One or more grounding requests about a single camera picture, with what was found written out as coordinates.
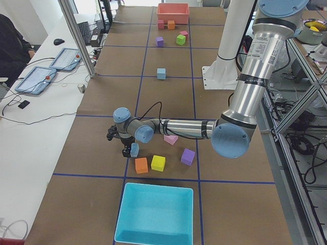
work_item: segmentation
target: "blue plastic bin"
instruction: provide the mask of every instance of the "blue plastic bin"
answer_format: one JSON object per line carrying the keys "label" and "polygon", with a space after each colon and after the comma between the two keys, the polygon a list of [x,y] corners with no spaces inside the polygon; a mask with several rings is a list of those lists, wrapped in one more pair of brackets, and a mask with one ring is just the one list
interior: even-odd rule
{"label": "blue plastic bin", "polygon": [[192,245],[193,190],[127,183],[114,239],[142,245]]}

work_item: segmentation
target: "light blue cube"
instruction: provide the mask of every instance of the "light blue cube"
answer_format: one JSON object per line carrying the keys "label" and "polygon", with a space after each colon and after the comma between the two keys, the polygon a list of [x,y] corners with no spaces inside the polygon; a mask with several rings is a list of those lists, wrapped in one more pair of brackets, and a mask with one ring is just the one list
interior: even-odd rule
{"label": "light blue cube", "polygon": [[165,80],[166,79],[166,68],[157,69],[157,79]]}
{"label": "light blue cube", "polygon": [[131,157],[137,157],[139,152],[138,143],[132,143],[131,146]]}

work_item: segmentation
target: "computer mouse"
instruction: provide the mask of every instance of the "computer mouse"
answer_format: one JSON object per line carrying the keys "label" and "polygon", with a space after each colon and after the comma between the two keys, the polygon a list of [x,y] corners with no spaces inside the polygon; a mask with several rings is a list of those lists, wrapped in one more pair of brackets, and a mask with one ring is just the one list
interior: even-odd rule
{"label": "computer mouse", "polygon": [[53,44],[57,46],[57,45],[62,44],[63,42],[65,42],[65,40],[62,40],[61,38],[56,38],[56,39],[53,41]]}

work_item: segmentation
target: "pink bin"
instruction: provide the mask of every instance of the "pink bin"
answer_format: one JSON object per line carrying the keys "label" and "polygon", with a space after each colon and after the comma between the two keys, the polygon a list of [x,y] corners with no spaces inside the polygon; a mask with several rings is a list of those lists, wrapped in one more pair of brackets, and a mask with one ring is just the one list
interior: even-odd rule
{"label": "pink bin", "polygon": [[168,20],[174,20],[176,24],[189,23],[189,5],[188,4],[158,4],[158,19],[164,20],[167,24]]}

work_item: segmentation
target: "foam cube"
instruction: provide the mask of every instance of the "foam cube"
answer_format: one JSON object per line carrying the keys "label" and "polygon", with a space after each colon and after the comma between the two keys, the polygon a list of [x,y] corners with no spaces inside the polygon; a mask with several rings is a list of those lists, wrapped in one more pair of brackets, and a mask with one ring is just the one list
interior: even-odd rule
{"label": "foam cube", "polygon": [[139,152],[138,143],[132,143],[131,146],[131,157],[137,157]]}
{"label": "foam cube", "polygon": [[138,174],[147,173],[148,170],[148,161],[146,157],[136,158],[135,159],[135,170]]}
{"label": "foam cube", "polygon": [[151,162],[151,168],[156,171],[163,172],[165,168],[166,158],[154,155]]}
{"label": "foam cube", "polygon": [[168,20],[168,29],[169,30],[175,29],[175,21],[174,20]]}
{"label": "foam cube", "polygon": [[189,150],[189,149],[185,149],[182,155],[182,158],[180,159],[180,161],[188,166],[192,165],[193,159],[195,156],[195,152]]}
{"label": "foam cube", "polygon": [[164,28],[165,28],[164,20],[159,19],[158,20],[158,29],[164,29]]}
{"label": "foam cube", "polygon": [[178,136],[177,135],[164,135],[163,140],[165,142],[168,142],[171,145],[174,145],[176,143],[176,141],[178,140]]}
{"label": "foam cube", "polygon": [[189,37],[189,33],[187,31],[181,31],[181,32],[179,32],[179,34],[185,36],[186,39],[188,39],[188,37]]}
{"label": "foam cube", "polygon": [[156,37],[155,43],[157,47],[163,47],[164,46],[164,38],[163,37]]}
{"label": "foam cube", "polygon": [[157,79],[164,80],[166,79],[166,68],[157,69]]}
{"label": "foam cube", "polygon": [[177,43],[177,44],[179,44],[179,45],[184,45],[185,42],[186,42],[186,37],[185,37],[185,36],[179,34],[179,35],[176,37],[176,43]]}

